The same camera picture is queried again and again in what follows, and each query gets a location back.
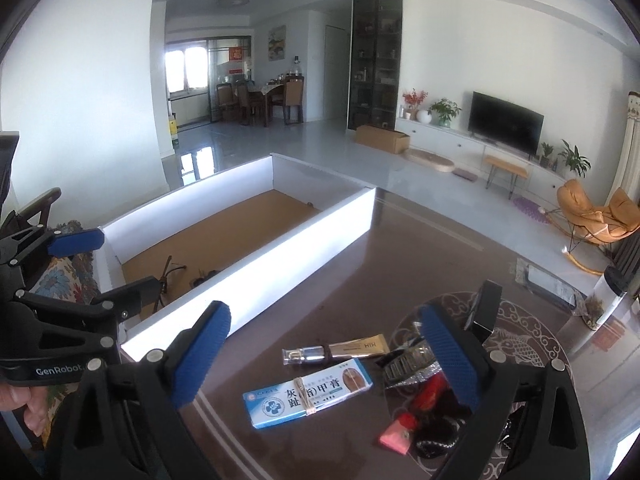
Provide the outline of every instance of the ceiling light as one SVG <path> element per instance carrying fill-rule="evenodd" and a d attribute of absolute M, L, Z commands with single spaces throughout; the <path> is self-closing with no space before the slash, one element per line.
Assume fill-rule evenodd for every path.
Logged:
<path fill-rule="evenodd" d="M 249 0 L 218 0 L 219 7 L 241 7 L 249 3 Z"/>

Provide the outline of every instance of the wooden bench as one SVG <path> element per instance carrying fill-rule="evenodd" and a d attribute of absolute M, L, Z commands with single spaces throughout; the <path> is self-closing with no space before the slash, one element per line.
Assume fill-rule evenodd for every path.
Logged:
<path fill-rule="evenodd" d="M 511 164 L 506 160 L 502 160 L 501 158 L 497 158 L 493 155 L 487 155 L 484 158 L 484 162 L 491 165 L 491 170 L 489 171 L 489 178 L 486 180 L 485 189 L 489 189 L 492 181 L 494 180 L 494 176 L 498 170 L 504 170 L 511 173 L 511 187 L 509 188 L 509 200 L 511 200 L 511 196 L 513 195 L 513 190 L 516 187 L 516 182 L 518 177 L 529 178 L 529 172 L 527 168 L 523 168 L 522 166 L 518 166 L 516 164 Z"/>

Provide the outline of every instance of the black lid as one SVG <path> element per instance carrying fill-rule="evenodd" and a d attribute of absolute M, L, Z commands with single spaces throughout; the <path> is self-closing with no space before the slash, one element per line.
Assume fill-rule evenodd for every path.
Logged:
<path fill-rule="evenodd" d="M 628 287 L 626 278 L 614 266 L 604 269 L 604 279 L 617 297 L 620 298 L 626 294 Z"/>

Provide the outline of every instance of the round white vase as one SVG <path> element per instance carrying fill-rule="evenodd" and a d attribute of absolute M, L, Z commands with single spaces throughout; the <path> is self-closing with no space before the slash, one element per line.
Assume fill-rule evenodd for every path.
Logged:
<path fill-rule="evenodd" d="M 431 122 L 431 112 L 428 110 L 418 110 L 416 119 L 421 124 L 429 124 Z"/>

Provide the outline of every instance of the transparent container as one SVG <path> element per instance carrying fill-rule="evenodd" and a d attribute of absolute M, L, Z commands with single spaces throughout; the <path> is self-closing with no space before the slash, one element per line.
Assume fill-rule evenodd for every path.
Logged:
<path fill-rule="evenodd" d="M 584 300 L 587 314 L 582 319 L 591 330 L 599 329 L 625 297 L 628 283 L 622 273 L 609 266 Z"/>

